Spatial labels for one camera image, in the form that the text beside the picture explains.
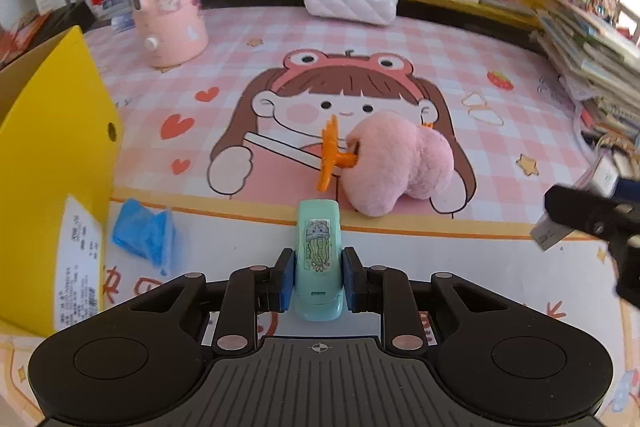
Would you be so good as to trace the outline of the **pink cartoon table mat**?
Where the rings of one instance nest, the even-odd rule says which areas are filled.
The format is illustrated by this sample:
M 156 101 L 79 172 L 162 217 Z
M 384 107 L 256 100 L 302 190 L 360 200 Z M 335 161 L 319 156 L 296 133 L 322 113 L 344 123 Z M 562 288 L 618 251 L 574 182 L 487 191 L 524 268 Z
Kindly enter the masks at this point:
M 83 34 L 89 68 L 116 115 L 111 205 L 127 198 L 174 210 L 174 271 L 226 277 L 294 242 L 297 204 L 317 196 L 319 134 L 382 112 L 452 131 L 476 191 L 401 199 L 382 218 L 341 205 L 344 239 L 363 261 L 416 279 L 449 270 L 608 348 L 614 378 L 600 418 L 639 421 L 639 315 L 613 294 L 600 244 L 567 239 L 542 251 L 529 229 L 544 191 L 588 168 L 573 105 L 541 55 L 451 27 L 400 18 L 387 27 L 320 20 L 301 9 L 205 15 L 206 50 L 154 69 L 134 31 Z

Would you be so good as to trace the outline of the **yellow cardboard box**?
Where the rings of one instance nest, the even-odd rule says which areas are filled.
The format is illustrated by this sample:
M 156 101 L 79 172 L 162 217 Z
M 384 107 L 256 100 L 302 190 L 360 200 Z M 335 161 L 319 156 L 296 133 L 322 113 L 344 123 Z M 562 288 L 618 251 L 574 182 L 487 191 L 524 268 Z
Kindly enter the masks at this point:
M 47 337 L 101 308 L 123 131 L 79 28 L 2 70 L 2 321 Z

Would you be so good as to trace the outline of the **white small box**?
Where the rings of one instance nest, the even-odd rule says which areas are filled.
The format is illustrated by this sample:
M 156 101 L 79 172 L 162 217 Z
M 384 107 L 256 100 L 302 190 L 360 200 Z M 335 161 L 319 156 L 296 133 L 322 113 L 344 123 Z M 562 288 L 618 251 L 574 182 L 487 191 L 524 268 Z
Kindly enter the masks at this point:
M 545 212 L 530 230 L 530 237 L 542 251 L 548 251 L 573 232 L 572 228 L 554 222 Z

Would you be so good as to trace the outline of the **stack of magazines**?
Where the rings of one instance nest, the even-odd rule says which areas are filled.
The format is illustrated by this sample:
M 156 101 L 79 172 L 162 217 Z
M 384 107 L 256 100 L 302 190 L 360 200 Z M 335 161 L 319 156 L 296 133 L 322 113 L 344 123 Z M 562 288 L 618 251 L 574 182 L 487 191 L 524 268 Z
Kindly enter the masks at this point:
M 611 157 L 639 179 L 639 48 L 604 20 L 565 0 L 542 0 L 532 33 L 575 107 L 574 129 L 586 155 Z

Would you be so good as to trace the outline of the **blue glove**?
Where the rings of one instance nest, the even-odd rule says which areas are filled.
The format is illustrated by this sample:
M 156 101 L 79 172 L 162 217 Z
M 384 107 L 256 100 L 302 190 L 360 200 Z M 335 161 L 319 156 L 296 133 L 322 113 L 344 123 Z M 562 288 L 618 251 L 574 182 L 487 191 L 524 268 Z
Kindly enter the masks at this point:
M 120 207 L 112 232 L 116 246 L 149 261 L 162 275 L 171 271 L 175 237 L 174 217 L 169 208 L 154 212 L 133 198 Z

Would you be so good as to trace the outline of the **mint green stapler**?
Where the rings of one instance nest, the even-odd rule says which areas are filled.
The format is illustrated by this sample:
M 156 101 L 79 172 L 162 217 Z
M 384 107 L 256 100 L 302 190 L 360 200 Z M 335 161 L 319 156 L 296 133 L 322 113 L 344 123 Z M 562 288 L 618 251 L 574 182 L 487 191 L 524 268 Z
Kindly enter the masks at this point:
M 333 199 L 309 199 L 297 208 L 293 308 L 309 322 L 329 322 L 342 314 L 342 232 Z

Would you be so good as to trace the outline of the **black electronic keyboard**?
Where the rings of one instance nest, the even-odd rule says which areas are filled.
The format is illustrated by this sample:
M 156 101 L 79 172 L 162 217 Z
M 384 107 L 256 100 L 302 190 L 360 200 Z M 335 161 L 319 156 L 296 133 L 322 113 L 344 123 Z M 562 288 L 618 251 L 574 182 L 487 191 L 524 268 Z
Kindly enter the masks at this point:
M 1 29 L 1 68 L 71 27 L 79 26 L 82 32 L 86 32 L 97 20 L 85 1 L 68 4 L 43 15 L 36 11 L 28 12 L 10 29 Z

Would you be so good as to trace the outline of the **pink plush pig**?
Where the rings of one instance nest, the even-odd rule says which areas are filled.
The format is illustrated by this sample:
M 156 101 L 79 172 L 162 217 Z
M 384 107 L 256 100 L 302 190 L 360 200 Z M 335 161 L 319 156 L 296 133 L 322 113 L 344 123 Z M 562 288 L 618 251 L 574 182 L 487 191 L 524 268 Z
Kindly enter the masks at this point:
M 356 124 L 342 150 L 333 115 L 321 131 L 318 191 L 329 188 L 335 170 L 349 204 L 382 217 L 401 197 L 442 193 L 454 177 L 454 151 L 437 130 L 386 110 Z

